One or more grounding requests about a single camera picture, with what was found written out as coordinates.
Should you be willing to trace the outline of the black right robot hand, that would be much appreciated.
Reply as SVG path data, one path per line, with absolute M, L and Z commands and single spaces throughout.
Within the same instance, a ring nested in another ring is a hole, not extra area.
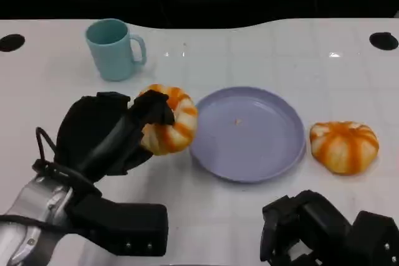
M 351 224 L 323 195 L 305 190 L 262 209 L 259 258 L 270 265 L 332 265 Z

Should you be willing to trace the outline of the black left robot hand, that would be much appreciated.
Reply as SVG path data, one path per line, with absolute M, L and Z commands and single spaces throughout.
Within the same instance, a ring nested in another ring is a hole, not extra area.
M 169 97 L 149 90 L 131 98 L 99 92 L 76 101 L 57 134 L 54 161 L 93 183 L 104 176 L 123 176 L 154 154 L 141 144 L 145 125 L 172 125 Z

